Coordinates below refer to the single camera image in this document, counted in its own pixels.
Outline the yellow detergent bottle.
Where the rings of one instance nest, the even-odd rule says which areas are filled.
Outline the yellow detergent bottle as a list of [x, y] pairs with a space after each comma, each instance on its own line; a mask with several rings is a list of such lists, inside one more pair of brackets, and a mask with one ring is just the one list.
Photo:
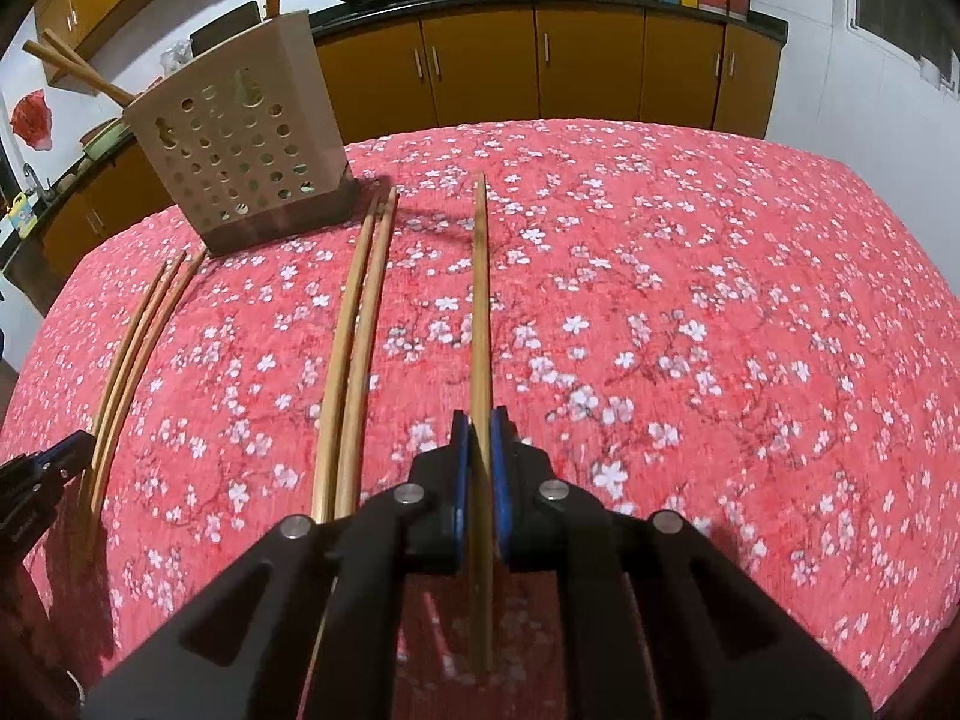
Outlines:
[[31, 234], [37, 224], [37, 215], [32, 208], [31, 197], [26, 192], [18, 193], [11, 200], [7, 218], [21, 241], [24, 241]]

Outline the right barred window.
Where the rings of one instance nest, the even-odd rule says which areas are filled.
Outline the right barred window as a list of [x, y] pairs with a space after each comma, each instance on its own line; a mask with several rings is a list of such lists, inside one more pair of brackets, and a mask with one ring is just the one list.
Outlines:
[[958, 89], [958, 13], [949, 0], [853, 0], [853, 23], [892, 44], [918, 64], [939, 71], [940, 83]]

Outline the beige perforated utensil holder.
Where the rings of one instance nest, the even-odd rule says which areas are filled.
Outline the beige perforated utensil holder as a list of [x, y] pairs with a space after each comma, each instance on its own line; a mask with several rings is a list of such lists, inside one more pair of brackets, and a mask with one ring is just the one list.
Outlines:
[[359, 182], [304, 11], [195, 57], [135, 98], [124, 121], [213, 257], [355, 213]]

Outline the red floral tablecloth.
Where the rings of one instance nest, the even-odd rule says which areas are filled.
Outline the red floral tablecloth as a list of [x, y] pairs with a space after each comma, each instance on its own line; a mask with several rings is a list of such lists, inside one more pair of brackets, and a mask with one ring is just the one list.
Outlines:
[[[620, 514], [679, 512], [887, 717], [958, 610], [958, 301], [833, 161], [619, 122], [433, 128], [348, 151], [397, 188], [361, 489], [470, 400], [473, 188], [487, 179], [494, 399]], [[73, 514], [2, 617], [91, 686], [311, 502], [358, 226], [207, 260], [146, 363], [85, 575]]]

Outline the red hanging plastic bag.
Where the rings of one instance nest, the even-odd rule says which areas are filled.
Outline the red hanging plastic bag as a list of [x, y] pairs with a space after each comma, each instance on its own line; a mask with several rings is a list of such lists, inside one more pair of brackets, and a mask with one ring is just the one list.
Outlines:
[[52, 110], [42, 89], [25, 94], [10, 115], [11, 130], [34, 151], [52, 149]]

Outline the dark cutting board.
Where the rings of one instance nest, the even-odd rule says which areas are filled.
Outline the dark cutting board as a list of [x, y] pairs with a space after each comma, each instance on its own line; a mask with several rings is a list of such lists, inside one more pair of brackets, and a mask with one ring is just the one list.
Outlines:
[[260, 21], [262, 21], [262, 16], [260, 16], [260, 7], [256, 0], [245, 2], [244, 5], [229, 10], [228, 13], [218, 16], [215, 20], [206, 23], [205, 26], [190, 34], [192, 57], [197, 59], [207, 50], [228, 41], [229, 37], [257, 26]]

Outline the wooden lower cabinets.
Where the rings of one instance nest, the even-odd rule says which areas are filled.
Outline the wooden lower cabinets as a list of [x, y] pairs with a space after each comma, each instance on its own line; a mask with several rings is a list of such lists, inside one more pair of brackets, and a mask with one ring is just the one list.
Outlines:
[[[313, 41], [347, 149], [382, 135], [526, 119], [763, 137], [784, 31], [690, 8], [526, 2], [459, 5]], [[44, 255], [70, 273], [96, 245], [170, 206], [179, 208], [133, 138], [71, 189], [44, 229]]]

